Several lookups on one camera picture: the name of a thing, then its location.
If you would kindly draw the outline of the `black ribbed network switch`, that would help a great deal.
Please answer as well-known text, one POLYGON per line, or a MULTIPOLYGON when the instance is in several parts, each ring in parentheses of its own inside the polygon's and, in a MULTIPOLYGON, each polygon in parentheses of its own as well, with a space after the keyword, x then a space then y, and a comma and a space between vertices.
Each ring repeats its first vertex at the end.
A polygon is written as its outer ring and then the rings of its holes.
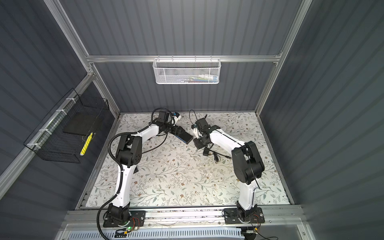
POLYGON ((180 126, 176 126, 176 130, 175 130, 175 133, 174 135, 179 138, 182 142, 184 142, 185 144, 189 144, 193 139, 194 137, 192 135, 190 135, 188 132, 186 132, 182 127, 180 126))

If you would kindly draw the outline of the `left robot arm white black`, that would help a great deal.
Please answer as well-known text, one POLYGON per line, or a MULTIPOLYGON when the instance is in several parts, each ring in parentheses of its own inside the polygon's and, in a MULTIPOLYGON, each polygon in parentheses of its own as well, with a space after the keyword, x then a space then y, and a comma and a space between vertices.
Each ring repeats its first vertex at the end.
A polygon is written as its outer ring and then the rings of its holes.
POLYGON ((113 136, 108 144, 108 154, 119 167, 119 175, 115 194, 104 203, 97 216, 107 207, 104 221, 112 221, 115 225, 125 227, 135 222, 130 214, 130 187, 133 175, 143 155, 143 143, 160 133, 172 131, 180 119, 180 114, 166 108, 157 108, 151 113, 147 126, 135 132, 123 132, 113 136))

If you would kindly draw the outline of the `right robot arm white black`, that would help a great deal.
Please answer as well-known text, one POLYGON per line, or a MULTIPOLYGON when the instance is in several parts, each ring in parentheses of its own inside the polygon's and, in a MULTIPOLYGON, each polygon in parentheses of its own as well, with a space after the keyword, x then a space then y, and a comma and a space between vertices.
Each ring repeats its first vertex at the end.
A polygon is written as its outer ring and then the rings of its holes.
POLYGON ((197 149, 217 145, 231 154, 234 173, 240 183, 240 195, 237 200, 237 216, 243 223, 252 220, 264 223, 260 208, 255 203, 255 191, 259 188, 257 179, 265 170, 264 162, 256 144, 244 142, 225 133, 218 126, 211 126, 205 118, 192 124, 196 136, 194 144, 197 149))

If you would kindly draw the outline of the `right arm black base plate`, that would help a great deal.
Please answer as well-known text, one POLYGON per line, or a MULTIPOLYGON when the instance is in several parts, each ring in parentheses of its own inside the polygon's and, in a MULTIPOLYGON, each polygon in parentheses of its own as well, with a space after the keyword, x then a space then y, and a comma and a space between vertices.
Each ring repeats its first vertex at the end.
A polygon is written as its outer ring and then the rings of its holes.
POLYGON ((261 208, 254 207, 250 210, 242 208, 226 208, 222 210, 222 216, 228 225, 234 224, 263 224, 265 223, 264 213, 261 208))

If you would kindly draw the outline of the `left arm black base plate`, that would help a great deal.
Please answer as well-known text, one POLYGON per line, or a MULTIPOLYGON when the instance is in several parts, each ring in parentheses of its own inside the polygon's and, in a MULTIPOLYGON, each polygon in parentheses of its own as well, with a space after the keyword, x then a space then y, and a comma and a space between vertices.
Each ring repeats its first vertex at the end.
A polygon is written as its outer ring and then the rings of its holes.
POLYGON ((142 227, 145 222, 146 211, 125 211, 122 214, 107 211, 104 216, 104 228, 142 227))

